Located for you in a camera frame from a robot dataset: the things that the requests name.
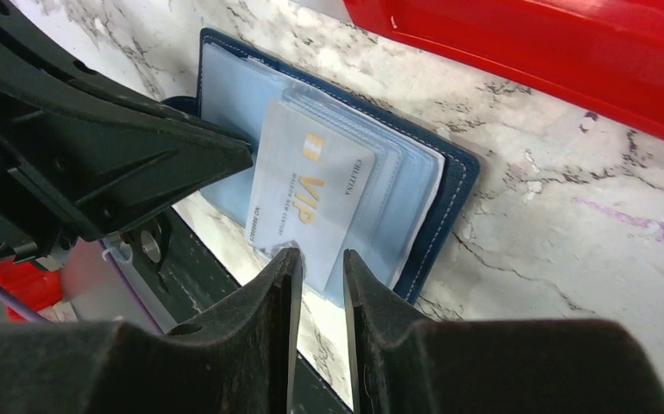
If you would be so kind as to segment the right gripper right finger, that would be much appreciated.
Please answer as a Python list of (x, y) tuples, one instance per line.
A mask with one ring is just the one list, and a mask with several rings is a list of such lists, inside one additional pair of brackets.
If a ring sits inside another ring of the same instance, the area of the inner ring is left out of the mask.
[(637, 340), (601, 319), (435, 321), (343, 259), (357, 413), (664, 413)]

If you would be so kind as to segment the navy blue card holder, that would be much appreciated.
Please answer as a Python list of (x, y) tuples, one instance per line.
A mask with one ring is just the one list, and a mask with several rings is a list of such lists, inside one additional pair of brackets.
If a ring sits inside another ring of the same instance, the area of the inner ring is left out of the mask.
[(310, 289), (341, 304), (343, 254), (354, 250), (383, 285), (414, 303), (479, 176), (477, 157), (328, 81), (204, 28), (197, 94), (170, 97), (167, 103), (249, 143), (253, 164), (248, 169), (201, 190), (244, 231), (272, 100), (291, 104), (376, 156), (328, 283), (320, 292)]

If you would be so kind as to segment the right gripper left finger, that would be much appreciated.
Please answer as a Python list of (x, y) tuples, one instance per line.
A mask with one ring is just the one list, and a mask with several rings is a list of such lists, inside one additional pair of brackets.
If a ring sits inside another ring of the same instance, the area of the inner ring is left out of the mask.
[(153, 335), (132, 323), (0, 324), (0, 413), (287, 413), (303, 260)]

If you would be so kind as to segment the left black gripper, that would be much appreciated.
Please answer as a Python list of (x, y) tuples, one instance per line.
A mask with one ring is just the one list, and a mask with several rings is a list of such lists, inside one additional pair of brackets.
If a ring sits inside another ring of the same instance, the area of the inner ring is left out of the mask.
[(236, 133), (89, 68), (0, 1), (0, 259), (65, 262), (248, 169)]

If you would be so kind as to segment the silver VIP card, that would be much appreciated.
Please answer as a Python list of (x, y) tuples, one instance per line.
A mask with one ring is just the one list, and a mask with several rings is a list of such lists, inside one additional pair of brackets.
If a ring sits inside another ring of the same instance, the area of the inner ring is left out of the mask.
[(247, 241), (268, 255), (298, 247), (306, 284), (324, 290), (375, 161), (374, 151), (272, 100), (261, 130)]

